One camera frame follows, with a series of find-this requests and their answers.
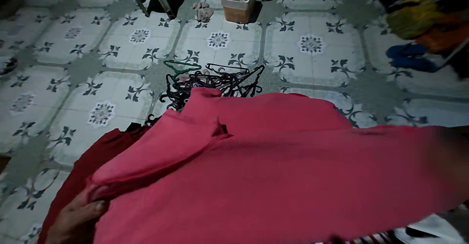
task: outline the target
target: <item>hand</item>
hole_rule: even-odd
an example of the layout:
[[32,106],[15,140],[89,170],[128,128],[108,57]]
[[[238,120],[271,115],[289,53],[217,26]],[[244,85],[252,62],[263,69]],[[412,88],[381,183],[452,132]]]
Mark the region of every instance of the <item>hand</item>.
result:
[[46,244],[77,244],[93,237],[97,219],[108,209],[105,201],[85,202],[85,191],[65,206],[47,233]]

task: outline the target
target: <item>red cloth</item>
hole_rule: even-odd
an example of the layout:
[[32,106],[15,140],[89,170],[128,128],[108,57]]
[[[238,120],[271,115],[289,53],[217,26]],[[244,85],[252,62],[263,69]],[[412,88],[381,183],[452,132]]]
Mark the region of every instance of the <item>red cloth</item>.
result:
[[143,126],[132,132],[114,129],[104,134],[74,163],[74,167],[57,192],[49,208],[49,213],[42,224],[38,244],[44,244],[47,232],[54,224],[59,212],[86,187],[86,178],[92,175],[104,163],[113,159],[135,143],[149,129]]
[[[211,91],[196,89],[191,98]],[[285,98],[313,108],[324,103],[297,97],[256,97],[270,102],[260,114],[244,115],[288,121],[278,123],[280,130],[246,125],[246,118],[236,120],[234,113],[219,115],[230,133],[239,131],[235,135],[223,133],[216,113],[202,103],[189,101],[182,114],[168,110],[139,141],[89,178],[90,200],[114,198],[97,223],[94,242],[290,244],[326,241],[331,235],[354,239],[405,226],[463,201],[425,165],[438,127],[344,125],[319,131],[310,124],[313,129],[308,130],[304,125],[309,121],[319,127],[323,121],[339,123],[328,117],[334,115],[332,106],[330,113],[323,113],[327,118],[299,116],[297,108],[305,104],[284,106]],[[251,109],[242,102],[250,98],[230,99],[240,101],[238,111]],[[277,110],[288,109],[290,116],[277,117]]]

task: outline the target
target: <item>striped fabric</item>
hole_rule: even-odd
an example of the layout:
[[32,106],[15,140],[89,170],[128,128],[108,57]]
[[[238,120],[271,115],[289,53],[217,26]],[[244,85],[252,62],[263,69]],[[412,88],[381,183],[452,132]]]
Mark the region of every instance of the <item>striped fabric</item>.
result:
[[[385,232],[373,235],[367,235],[352,241],[344,241],[344,244],[392,244],[391,238]],[[327,244],[323,242],[316,242],[310,244]]]

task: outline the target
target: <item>finger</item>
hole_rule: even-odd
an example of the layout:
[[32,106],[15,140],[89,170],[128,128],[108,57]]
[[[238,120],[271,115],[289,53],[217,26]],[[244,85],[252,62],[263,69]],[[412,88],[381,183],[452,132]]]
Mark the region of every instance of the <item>finger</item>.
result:
[[97,201],[77,208],[71,215],[71,221],[75,225],[88,222],[92,219],[101,217],[108,209],[109,204],[106,201]]
[[85,190],[81,191],[68,205],[64,207],[67,210],[75,210],[81,206],[85,206]]

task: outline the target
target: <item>flip-flop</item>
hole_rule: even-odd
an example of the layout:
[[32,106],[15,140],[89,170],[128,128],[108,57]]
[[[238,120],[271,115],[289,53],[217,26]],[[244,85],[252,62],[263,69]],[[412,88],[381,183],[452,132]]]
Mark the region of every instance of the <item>flip-flop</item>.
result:
[[405,45],[392,46],[386,51],[386,56],[389,58],[407,57],[424,55],[429,49],[422,44],[407,43]]
[[435,73],[441,67],[437,67],[433,62],[425,58],[399,57],[390,61],[394,67],[410,68],[420,72]]

